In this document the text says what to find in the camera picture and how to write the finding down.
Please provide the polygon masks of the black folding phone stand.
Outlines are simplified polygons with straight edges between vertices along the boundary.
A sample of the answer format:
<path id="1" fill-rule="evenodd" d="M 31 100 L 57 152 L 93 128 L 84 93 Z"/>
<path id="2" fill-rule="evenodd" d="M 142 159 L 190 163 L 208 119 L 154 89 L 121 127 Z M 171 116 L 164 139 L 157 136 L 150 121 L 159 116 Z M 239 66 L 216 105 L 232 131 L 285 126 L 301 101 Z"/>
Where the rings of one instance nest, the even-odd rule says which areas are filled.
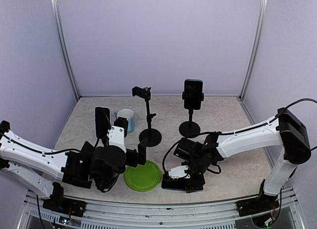
<path id="1" fill-rule="evenodd" d="M 85 141 L 81 148 L 81 153 L 93 154 L 94 152 L 95 152 L 94 146 L 92 146 L 88 141 Z"/>

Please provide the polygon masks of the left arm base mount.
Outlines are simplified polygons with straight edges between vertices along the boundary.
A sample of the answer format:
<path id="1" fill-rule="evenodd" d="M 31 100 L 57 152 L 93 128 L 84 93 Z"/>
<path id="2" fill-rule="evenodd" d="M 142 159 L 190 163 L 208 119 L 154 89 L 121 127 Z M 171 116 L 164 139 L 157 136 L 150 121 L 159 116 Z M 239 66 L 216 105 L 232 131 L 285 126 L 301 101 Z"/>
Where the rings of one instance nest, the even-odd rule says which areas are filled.
<path id="1" fill-rule="evenodd" d="M 86 209 L 86 202 L 64 197 L 61 200 L 45 199 L 43 200 L 43 208 L 82 218 Z"/>

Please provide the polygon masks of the left aluminium frame post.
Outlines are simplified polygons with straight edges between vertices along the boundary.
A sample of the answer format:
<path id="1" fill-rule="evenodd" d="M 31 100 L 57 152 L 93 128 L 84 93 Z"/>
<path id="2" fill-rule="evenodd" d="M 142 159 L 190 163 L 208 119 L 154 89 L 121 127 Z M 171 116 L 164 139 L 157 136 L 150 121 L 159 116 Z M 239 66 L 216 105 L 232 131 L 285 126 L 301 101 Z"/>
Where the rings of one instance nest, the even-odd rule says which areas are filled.
<path id="1" fill-rule="evenodd" d="M 66 68 L 66 73 L 67 73 L 67 76 L 68 76 L 68 79 L 69 79 L 69 82 L 71 85 L 71 89 L 72 89 L 74 98 L 75 98 L 76 102 L 78 102 L 81 95 L 80 95 L 80 92 L 78 89 L 75 75 L 74 75 L 73 70 L 72 70 L 70 57 L 69 57 L 69 53 L 67 50 L 67 45 L 66 45 L 64 32 L 63 32 L 62 19 L 61 19 L 61 14 L 60 14 L 60 10 L 59 10 L 58 0 L 51 0 L 51 6 L 52 6 L 52 10 L 53 10 L 53 15 L 54 15 L 55 26 L 57 29 L 57 36 L 58 36 L 58 40 L 59 40 L 59 45 L 60 45 L 63 61 L 64 61 L 65 68 Z"/>

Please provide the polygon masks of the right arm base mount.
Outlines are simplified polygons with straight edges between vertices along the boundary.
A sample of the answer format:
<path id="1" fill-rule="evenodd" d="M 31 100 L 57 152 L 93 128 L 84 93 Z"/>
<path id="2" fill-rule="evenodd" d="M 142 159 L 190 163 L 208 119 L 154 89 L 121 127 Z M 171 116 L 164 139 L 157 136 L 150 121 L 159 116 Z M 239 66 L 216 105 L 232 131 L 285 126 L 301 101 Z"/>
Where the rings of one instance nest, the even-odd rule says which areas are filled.
<path id="1" fill-rule="evenodd" d="M 239 200 L 236 203 L 238 213 L 240 217 L 258 214 L 279 207 L 277 200 L 271 201 L 259 201 L 256 198 L 250 198 L 245 200 Z"/>

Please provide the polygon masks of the green plate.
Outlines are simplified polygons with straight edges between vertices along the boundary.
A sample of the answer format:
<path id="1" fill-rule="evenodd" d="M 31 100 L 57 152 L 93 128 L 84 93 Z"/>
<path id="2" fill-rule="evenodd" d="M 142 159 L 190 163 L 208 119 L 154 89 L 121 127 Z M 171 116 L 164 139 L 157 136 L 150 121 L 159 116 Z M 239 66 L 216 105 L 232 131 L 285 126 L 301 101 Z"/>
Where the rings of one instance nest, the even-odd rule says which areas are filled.
<path id="1" fill-rule="evenodd" d="M 124 179 L 131 189 L 145 192 L 154 189 L 160 183 L 161 176 L 159 166 L 147 160 L 145 165 L 138 165 L 136 168 L 127 167 Z"/>

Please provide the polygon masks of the aluminium frame post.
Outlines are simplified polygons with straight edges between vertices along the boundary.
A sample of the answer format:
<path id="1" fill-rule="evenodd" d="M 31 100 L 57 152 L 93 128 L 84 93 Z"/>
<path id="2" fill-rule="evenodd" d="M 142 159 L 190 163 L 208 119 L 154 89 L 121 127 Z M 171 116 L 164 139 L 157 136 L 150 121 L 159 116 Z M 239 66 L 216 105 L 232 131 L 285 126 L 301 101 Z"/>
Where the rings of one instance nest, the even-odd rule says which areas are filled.
<path id="1" fill-rule="evenodd" d="M 62 19 L 61 19 L 61 14 L 60 14 L 60 10 L 59 10 L 58 0 L 51 0 L 51 6 L 52 6 L 52 10 L 53 10 L 53 15 L 54 15 L 55 26 L 57 29 L 57 36 L 58 36 L 58 40 L 59 40 L 59 45 L 60 45 L 63 61 L 64 61 L 65 68 L 66 68 L 66 73 L 67 73 L 67 76 L 68 76 L 68 79 L 69 79 L 69 82 L 71 85 L 71 89 L 72 89 L 74 98 L 75 98 L 76 102 L 78 102 L 81 95 L 80 95 L 80 92 L 78 89 L 75 75 L 74 75 L 73 70 L 72 70 L 70 57 L 69 57 L 69 53 L 67 50 L 67 45 L 66 45 L 64 32 L 63 32 Z"/>
<path id="2" fill-rule="evenodd" d="M 246 98 L 248 88 L 249 88 L 250 83 L 251 83 L 252 74 L 254 72 L 255 63 L 256 63 L 256 59 L 257 59 L 257 55 L 258 55 L 258 51 L 259 51 L 259 47 L 260 47 L 260 43 L 261 43 L 261 37 L 262 37 L 262 32 L 263 32 L 263 27 L 264 27 L 264 20 L 265 20 L 265 15 L 266 15 L 266 10 L 267 10 L 267 4 L 268 4 L 268 0 L 261 0 L 261 2 L 260 2 L 255 37 L 254 37 L 254 41 L 253 41 L 253 45 L 252 45 L 252 49 L 251 49 L 250 59 L 248 62 L 247 73 L 246 73 L 246 76 L 245 76 L 245 79 L 244 79 L 244 82 L 242 85 L 242 89 L 241 89 L 241 92 L 239 95 L 239 99 L 241 100 L 241 102 L 243 102 Z"/>

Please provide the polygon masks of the black phone blue case bottom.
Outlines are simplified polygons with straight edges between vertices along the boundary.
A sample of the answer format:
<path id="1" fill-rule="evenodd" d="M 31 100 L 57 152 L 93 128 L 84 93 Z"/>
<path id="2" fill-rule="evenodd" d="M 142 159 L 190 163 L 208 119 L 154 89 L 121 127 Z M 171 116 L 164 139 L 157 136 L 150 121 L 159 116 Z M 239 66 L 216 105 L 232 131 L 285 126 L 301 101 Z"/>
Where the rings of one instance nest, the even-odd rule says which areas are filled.
<path id="1" fill-rule="evenodd" d="M 185 179 L 168 180 L 163 178 L 161 188 L 166 190 L 185 191 Z"/>

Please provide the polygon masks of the front aluminium rail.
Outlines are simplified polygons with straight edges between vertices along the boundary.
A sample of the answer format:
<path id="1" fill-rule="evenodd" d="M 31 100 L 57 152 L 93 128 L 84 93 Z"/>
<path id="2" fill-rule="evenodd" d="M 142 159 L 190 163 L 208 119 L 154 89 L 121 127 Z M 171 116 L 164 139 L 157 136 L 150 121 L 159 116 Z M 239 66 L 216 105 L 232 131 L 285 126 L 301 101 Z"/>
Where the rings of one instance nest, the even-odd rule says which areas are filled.
<path id="1" fill-rule="evenodd" d="M 194 204 L 132 204 L 87 200 L 82 217 L 37 208 L 34 193 L 28 192 L 15 228 L 49 227 L 65 229 L 251 229 L 252 218 L 241 217 L 239 198 Z"/>

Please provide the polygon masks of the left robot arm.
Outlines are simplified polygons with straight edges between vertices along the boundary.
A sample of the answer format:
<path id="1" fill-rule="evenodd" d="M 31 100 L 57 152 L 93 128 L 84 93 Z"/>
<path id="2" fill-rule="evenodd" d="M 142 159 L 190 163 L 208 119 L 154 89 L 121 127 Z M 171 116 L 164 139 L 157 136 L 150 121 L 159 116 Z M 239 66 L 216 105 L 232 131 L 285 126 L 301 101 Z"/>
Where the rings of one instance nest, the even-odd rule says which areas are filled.
<path id="1" fill-rule="evenodd" d="M 131 150 L 126 148 L 124 139 L 125 129 L 111 126 L 103 146 L 85 142 L 81 150 L 53 150 L 19 137 L 10 130 L 9 122 L 1 121 L 0 170 L 63 212 L 69 207 L 69 200 L 62 195 L 60 182 L 87 189 L 94 184 L 106 193 L 127 166 L 145 165 L 148 140 Z"/>

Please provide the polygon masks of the short black clamp stand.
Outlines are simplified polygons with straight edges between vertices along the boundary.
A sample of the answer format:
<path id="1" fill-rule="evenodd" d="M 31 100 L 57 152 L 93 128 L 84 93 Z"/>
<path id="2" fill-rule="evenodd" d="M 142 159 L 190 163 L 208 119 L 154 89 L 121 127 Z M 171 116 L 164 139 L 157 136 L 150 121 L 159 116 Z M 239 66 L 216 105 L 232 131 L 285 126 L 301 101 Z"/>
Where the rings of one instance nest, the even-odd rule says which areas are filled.
<path id="1" fill-rule="evenodd" d="M 197 123 L 193 122 L 193 113 L 194 110 L 188 110 L 189 120 L 183 122 L 179 126 L 179 132 L 183 137 L 194 138 L 201 131 L 200 126 Z"/>

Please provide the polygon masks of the tall black clamp stand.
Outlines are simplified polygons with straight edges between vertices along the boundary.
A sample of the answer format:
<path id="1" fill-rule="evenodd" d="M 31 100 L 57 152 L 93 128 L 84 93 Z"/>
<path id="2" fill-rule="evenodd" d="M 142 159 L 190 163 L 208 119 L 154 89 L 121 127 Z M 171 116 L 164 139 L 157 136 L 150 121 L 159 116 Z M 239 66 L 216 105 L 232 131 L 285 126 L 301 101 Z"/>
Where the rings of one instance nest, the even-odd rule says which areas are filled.
<path id="1" fill-rule="evenodd" d="M 160 131 L 152 128 L 152 119 L 157 115 L 156 113 L 150 112 L 150 100 L 151 100 L 151 87 L 141 88 L 135 86 L 132 88 L 132 96 L 138 96 L 142 98 L 146 103 L 146 120 L 147 120 L 147 128 L 140 132 L 139 141 L 143 141 L 144 139 L 148 140 L 147 146 L 154 147 L 160 144 L 162 140 L 162 136 Z"/>

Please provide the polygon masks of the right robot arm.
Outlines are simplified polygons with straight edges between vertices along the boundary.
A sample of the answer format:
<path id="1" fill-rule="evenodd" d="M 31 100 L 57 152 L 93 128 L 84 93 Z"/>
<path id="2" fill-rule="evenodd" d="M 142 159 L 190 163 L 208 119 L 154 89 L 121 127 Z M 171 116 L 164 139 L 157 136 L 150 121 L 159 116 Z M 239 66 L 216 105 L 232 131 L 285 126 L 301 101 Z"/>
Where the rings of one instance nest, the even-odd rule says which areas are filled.
<path id="1" fill-rule="evenodd" d="M 193 142 L 193 136 L 183 137 L 175 146 L 175 155 L 185 164 L 168 170 L 168 178 L 183 179 L 185 191 L 191 191 L 189 181 L 193 180 L 198 186 L 193 190 L 199 191 L 210 165 L 217 166 L 219 161 L 243 152 L 279 146 L 280 156 L 261 184 L 259 196 L 253 201 L 256 210 L 264 211 L 297 167 L 306 163 L 312 155 L 306 126 L 289 111 L 290 107 L 304 101 L 316 102 L 315 99 L 302 98 L 279 108 L 277 114 L 267 120 L 249 127 L 231 132 L 205 132 L 203 144 Z"/>

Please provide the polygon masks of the light blue mug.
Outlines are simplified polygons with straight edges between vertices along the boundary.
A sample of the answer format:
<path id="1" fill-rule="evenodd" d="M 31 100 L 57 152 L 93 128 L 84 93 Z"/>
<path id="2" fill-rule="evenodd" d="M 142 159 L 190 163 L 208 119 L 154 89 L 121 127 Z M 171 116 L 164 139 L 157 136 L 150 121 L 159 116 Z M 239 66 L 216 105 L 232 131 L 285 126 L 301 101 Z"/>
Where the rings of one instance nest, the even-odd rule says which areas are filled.
<path id="1" fill-rule="evenodd" d="M 134 131 L 135 120 L 134 120 L 134 112 L 131 109 L 121 109 L 119 111 L 114 112 L 115 118 L 121 117 L 126 118 L 128 121 L 127 134 L 131 134 Z"/>

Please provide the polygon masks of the black phone white case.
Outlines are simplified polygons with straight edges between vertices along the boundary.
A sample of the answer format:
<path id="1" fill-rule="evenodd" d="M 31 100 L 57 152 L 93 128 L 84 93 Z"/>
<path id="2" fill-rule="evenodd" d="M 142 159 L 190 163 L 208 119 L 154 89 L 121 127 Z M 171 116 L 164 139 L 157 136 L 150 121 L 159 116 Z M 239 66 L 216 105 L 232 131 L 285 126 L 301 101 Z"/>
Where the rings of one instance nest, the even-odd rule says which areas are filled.
<path id="1" fill-rule="evenodd" d="M 110 109 L 108 107 L 95 107 L 95 128 L 96 137 L 104 139 L 111 128 Z"/>

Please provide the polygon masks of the right aluminium frame post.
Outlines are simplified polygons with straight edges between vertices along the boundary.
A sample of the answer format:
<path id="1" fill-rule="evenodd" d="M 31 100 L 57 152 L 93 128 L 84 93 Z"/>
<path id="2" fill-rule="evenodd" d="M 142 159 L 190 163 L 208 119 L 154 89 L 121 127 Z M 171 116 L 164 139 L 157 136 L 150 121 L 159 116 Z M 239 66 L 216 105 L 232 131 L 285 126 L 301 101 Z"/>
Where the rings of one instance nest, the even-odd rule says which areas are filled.
<path id="1" fill-rule="evenodd" d="M 267 10 L 267 4 L 268 4 L 268 0 L 261 0 L 261 2 L 260 2 L 255 37 L 254 37 L 254 41 L 253 41 L 253 45 L 252 45 L 252 49 L 251 49 L 250 59 L 248 62 L 247 73 L 246 73 L 246 76 L 245 76 L 245 79 L 244 79 L 244 82 L 242 85 L 242 89 L 241 89 L 241 92 L 239 95 L 239 99 L 241 100 L 241 102 L 243 102 L 246 98 L 248 88 L 249 88 L 250 83 L 251 83 L 252 74 L 254 72 L 255 63 L 256 63 L 256 59 L 257 59 L 257 55 L 258 55 L 258 51 L 259 51 L 259 47 L 260 47 L 260 43 L 261 43 L 261 37 L 262 37 L 262 32 L 263 32 L 263 27 L 264 27 L 264 20 L 265 20 L 265 15 L 266 15 L 266 10 Z"/>

